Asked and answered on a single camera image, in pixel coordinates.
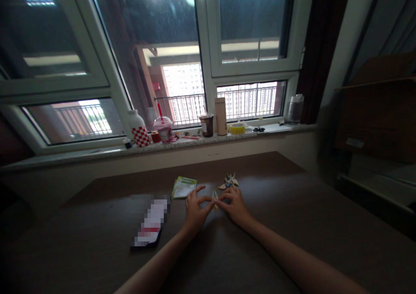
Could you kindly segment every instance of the tabletop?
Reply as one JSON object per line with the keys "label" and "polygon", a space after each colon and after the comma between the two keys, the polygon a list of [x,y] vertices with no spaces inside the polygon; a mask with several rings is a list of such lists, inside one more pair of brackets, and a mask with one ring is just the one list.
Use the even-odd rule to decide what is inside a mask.
{"label": "tabletop", "polygon": [[[130,196],[169,195],[177,176],[198,180],[206,185],[200,195],[211,195],[227,172],[236,173],[252,215],[272,230],[371,293],[414,293],[415,243],[277,152],[97,179],[6,250],[10,278],[22,293],[111,293],[186,215],[184,200],[172,200],[158,246],[131,253],[144,207]],[[161,291],[230,290],[300,293],[253,238],[212,210]]]}

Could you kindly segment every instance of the metal railing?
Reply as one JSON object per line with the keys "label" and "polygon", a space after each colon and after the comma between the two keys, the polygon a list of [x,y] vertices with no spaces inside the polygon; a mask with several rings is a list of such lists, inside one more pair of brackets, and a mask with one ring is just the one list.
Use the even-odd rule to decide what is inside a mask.
{"label": "metal railing", "polygon": [[250,119],[275,114],[276,86],[218,91],[218,98],[225,98],[227,121]]}
{"label": "metal railing", "polygon": [[74,140],[105,137],[112,134],[100,105],[54,108],[65,130]]}
{"label": "metal railing", "polygon": [[205,94],[155,98],[162,113],[173,121],[173,128],[198,126],[205,111]]}
{"label": "metal railing", "polygon": [[[227,121],[279,115],[280,104],[276,104],[277,87],[280,87],[279,83],[272,87],[218,90],[217,96],[225,97]],[[205,111],[204,94],[163,97],[155,100],[160,103],[162,113],[172,119],[174,128],[198,126],[200,124],[198,116]]]}

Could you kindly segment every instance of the granite windowsill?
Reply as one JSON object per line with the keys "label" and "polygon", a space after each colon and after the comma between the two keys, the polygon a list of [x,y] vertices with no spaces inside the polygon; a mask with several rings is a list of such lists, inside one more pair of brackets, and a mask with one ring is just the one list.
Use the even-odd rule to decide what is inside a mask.
{"label": "granite windowsill", "polygon": [[32,168],[41,168],[48,166],[64,165],[71,163],[86,162],[92,160],[101,160],[101,159],[110,159],[116,157],[123,157],[136,154],[146,154],[152,152],[159,152],[165,150],[174,150],[185,147],[196,147],[208,144],[216,144],[228,141],[236,141],[243,139],[251,139],[256,137],[264,137],[271,134],[287,133],[287,132],[297,132],[315,129],[316,125],[284,125],[279,126],[279,124],[268,124],[262,125],[266,130],[263,133],[257,133],[252,131],[247,131],[244,134],[234,135],[227,134],[226,136],[214,136],[210,138],[201,137],[199,140],[194,139],[178,139],[178,141],[171,144],[151,144],[148,147],[139,148],[135,145],[131,149],[126,149],[122,146],[114,147],[104,147],[94,150],[83,150],[76,152],[67,152],[61,154],[50,154],[43,156],[31,157],[20,162],[16,162],[10,165],[6,165],[0,168],[1,172],[11,172],[11,171],[22,171]]}

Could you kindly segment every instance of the smartphone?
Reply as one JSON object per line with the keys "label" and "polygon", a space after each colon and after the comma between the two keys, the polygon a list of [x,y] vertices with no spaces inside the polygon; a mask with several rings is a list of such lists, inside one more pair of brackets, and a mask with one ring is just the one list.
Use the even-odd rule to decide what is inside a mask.
{"label": "smartphone", "polygon": [[130,250],[132,252],[157,246],[168,208],[169,199],[154,199],[151,201],[147,214],[131,242]]}

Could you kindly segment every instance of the brown drink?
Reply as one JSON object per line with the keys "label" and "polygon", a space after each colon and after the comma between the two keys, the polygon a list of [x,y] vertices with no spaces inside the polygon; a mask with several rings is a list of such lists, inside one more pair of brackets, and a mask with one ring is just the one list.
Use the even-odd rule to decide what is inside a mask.
{"label": "brown drink", "polygon": [[214,114],[201,115],[199,117],[202,127],[202,135],[206,138],[212,137],[214,134]]}

